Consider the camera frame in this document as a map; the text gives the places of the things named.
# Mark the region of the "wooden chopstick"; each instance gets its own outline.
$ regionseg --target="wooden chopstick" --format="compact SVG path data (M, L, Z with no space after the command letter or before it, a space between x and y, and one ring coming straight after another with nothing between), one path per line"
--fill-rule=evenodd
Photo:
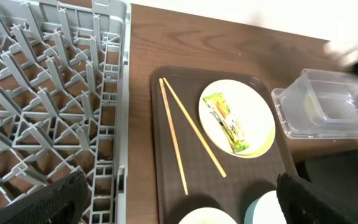
M204 137L201 135L200 131L198 130L196 124L193 122L192 118L187 113L186 108L183 106L183 104L179 100L179 98L178 98L177 94L175 93L175 91L173 91L171 85L169 85L167 79L166 78L163 78L163 79L164 79L165 84L167 84L168 89L171 91L174 99L177 101L177 103L178 103L180 109L182 110L183 114L185 114L185 117L189 121L189 123L190 123L191 127L193 128L194 132L197 134L198 138L200 139L201 143L203 144L206 152L209 154L210 158L215 163L216 168L218 168L218 170L221 173L222 177L226 177L226 173L224 172L222 166L220 165L219 161L216 159L216 157L215 157L214 153L212 152L212 150L209 148L209 146L206 143Z
M162 78L160 78L159 81L160 81L162 98L164 100L164 105L165 105L165 112L167 112L169 129L171 130L173 147L175 148L175 154L177 155L177 162L178 162L181 182L183 184L183 188L185 189L185 194L188 195L187 184L186 184L186 179L185 179L185 172L183 171L183 166L182 166L182 163L181 163L181 157L180 157L180 152L179 152L179 147L178 147L177 136L176 136L175 130L173 128L171 111L169 110L169 104L168 104L168 99L167 99L167 92L165 92L165 87L164 87L164 83L162 81Z

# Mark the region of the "plastic grid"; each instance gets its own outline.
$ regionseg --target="plastic grid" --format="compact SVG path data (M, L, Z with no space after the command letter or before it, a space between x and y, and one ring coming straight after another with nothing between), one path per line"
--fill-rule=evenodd
M125 222L131 9L106 25L96 4L0 1L24 16L0 13L0 209L82 170L91 197L81 222ZM51 11L60 24L35 16Z

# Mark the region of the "clear plastic container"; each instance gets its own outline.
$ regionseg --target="clear plastic container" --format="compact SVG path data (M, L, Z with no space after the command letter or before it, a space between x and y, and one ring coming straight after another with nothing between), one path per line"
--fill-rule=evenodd
M358 138L358 77L304 69L285 90L274 90L289 138Z

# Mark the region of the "plastic container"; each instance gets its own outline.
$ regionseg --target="plastic container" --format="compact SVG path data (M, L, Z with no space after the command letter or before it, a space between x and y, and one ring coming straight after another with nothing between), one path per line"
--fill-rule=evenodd
M287 89L272 92L289 138L358 138L358 77L304 69Z
M82 170L80 222L126 222L130 42L121 0L0 0L0 209Z

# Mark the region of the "tray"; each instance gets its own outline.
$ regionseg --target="tray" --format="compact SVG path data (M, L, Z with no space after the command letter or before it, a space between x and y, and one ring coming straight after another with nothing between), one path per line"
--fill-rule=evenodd
M158 79L162 77L170 82L227 174L226 178L221 177L166 88L188 185L188 196L183 191L160 93ZM187 213L200 207L221 209L237 223L243 223L249 204L267 191L275 189L278 174L286 170L296 172L275 113L272 113L276 122L275 141L270 150L260 157L243 159L231 156L208 139L198 118L198 100L210 83L220 79L237 80L249 85L264 98L270 110L274 111L268 89L262 81L250 75L177 67L161 68L152 75L150 84L160 223L178 223Z
M0 0L0 209L81 170L80 223L126 222L131 5Z

